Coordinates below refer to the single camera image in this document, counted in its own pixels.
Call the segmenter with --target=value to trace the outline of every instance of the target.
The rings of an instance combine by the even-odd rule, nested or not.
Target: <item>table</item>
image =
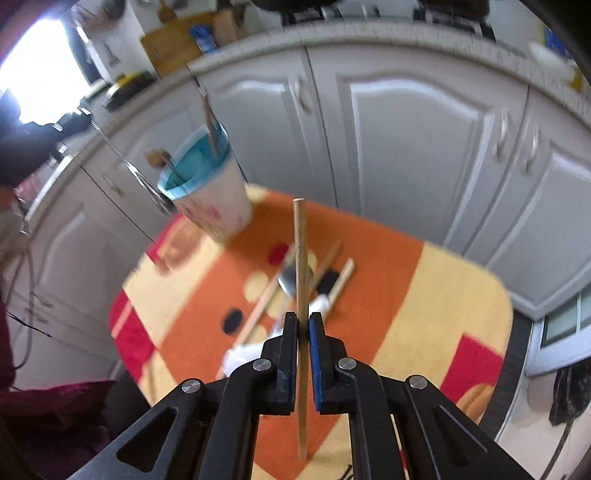
[[[151,404],[185,378],[214,380],[237,332],[293,242],[291,198],[248,186],[252,223],[227,245],[182,216],[140,259],[113,304],[110,328],[125,366]],[[341,239],[355,272],[326,332],[381,375],[422,374],[478,421],[498,379],[512,309],[491,273],[428,242],[315,203],[308,204],[314,269]],[[279,291],[249,341],[263,341],[280,314]],[[296,416],[263,417],[253,478],[345,478],[351,463],[346,416],[320,416],[308,402],[309,458],[298,460]],[[278,432],[284,441],[277,442]]]

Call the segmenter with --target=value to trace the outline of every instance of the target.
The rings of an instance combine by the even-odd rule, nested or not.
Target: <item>cabinet handle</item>
[[[540,152],[540,129],[535,129],[534,138],[531,141],[531,153],[527,160],[523,163],[523,175],[529,175],[531,173],[531,167],[534,166],[538,153]]]
[[[304,80],[302,79],[302,77],[298,77],[296,79],[294,90],[295,90],[295,97],[297,98],[297,101],[300,104],[301,109],[305,113],[312,112],[312,110],[310,109],[308,104],[306,104],[306,102],[304,101],[304,97],[302,96],[302,91],[304,90]]]
[[[501,134],[499,135],[499,141],[495,145],[495,149],[493,151],[493,155],[495,156],[495,161],[501,160],[501,155],[503,153],[503,149],[505,148],[505,143],[507,141],[507,134],[509,133],[509,112],[507,109],[503,109],[503,113],[501,114]]]
[[[107,182],[107,185],[109,187],[111,187],[111,190],[113,190],[117,195],[119,195],[120,197],[125,196],[125,193],[123,193],[123,190],[121,190],[119,188],[119,186],[113,181],[113,179],[111,177],[109,177],[106,173],[103,173],[103,178]]]

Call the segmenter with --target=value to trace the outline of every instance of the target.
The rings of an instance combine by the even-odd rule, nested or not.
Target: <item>spoon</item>
[[[308,267],[308,279],[312,279],[314,276],[314,272],[310,267]],[[278,329],[283,327],[283,320],[285,311],[289,307],[290,300],[296,296],[296,266],[290,265],[287,267],[280,275],[279,279],[279,286],[285,293],[285,299],[283,300],[283,304],[281,306],[280,314],[275,320],[275,324],[271,329],[271,334],[275,333]]]

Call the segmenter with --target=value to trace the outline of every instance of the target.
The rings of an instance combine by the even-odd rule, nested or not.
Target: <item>red patch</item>
[[[131,310],[127,321],[115,339],[115,346],[129,374],[137,383],[142,376],[142,369],[154,353],[155,347],[144,325],[139,321],[135,309]]]
[[[289,249],[290,246],[287,244],[277,244],[271,248],[269,256],[267,257],[269,265],[280,265]]]
[[[477,340],[462,335],[456,354],[440,390],[457,403],[472,387],[482,383],[494,386],[501,373],[503,357]]]
[[[119,319],[121,312],[125,308],[125,305],[128,302],[127,295],[123,290],[120,290],[117,296],[113,301],[113,306],[111,307],[111,311],[109,312],[109,330],[112,330]]]

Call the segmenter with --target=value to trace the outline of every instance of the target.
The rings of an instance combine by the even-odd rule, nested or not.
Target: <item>wooden stick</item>
[[[310,283],[310,288],[309,288],[309,292],[308,292],[309,296],[314,293],[314,290],[316,289],[316,287],[320,283],[320,280],[322,280],[322,277],[324,277],[326,275],[326,272],[328,272],[330,266],[335,262],[336,258],[339,256],[339,253],[341,252],[342,249],[343,249],[343,241],[342,240],[338,240],[332,247],[330,247],[329,252],[322,259],[322,262],[320,262],[320,265],[318,265],[318,268],[316,268],[316,273],[314,274],[314,277],[312,278],[312,282]]]
[[[281,276],[283,271],[294,262],[294,259],[296,257],[295,254],[296,254],[296,250],[294,248],[294,245],[292,245],[289,247],[289,250],[285,254],[285,257],[283,258],[283,262],[281,262],[281,265],[277,269],[275,276],[273,276],[273,278],[271,279],[271,281],[269,282],[269,284],[267,285],[267,287],[263,291],[258,303],[256,304],[256,306],[252,310],[252,312],[249,315],[249,317],[247,318],[247,320],[244,322],[244,325],[242,325],[242,328],[240,329],[240,333],[238,334],[238,336],[234,340],[234,343],[232,344],[232,348],[242,345],[248,339],[248,336],[252,333],[254,327],[259,322],[259,320],[262,317],[263,312],[267,308],[267,305],[269,305],[269,302],[271,301],[273,295],[275,294],[275,292],[279,288],[279,281],[278,281],[279,277]],[[216,374],[216,380],[220,380],[224,376],[225,376],[224,372],[220,367],[220,370],[218,370],[217,374]]]
[[[306,202],[293,201],[295,234],[295,289],[296,313],[299,321],[297,342],[297,382],[296,405],[298,431],[298,457],[306,458],[306,416],[308,403],[308,234],[306,222]]]
[[[339,299],[339,296],[340,296],[341,292],[343,291],[343,288],[345,287],[345,284],[349,280],[354,269],[355,269],[355,262],[353,261],[353,259],[352,258],[347,259],[345,266],[340,271],[339,278],[336,279],[335,284],[330,289],[330,293],[329,293],[330,308],[328,309],[327,312],[324,313],[324,316],[322,317],[322,323],[326,324],[326,319],[328,318],[329,313],[332,311],[333,307],[335,306],[335,303]]]

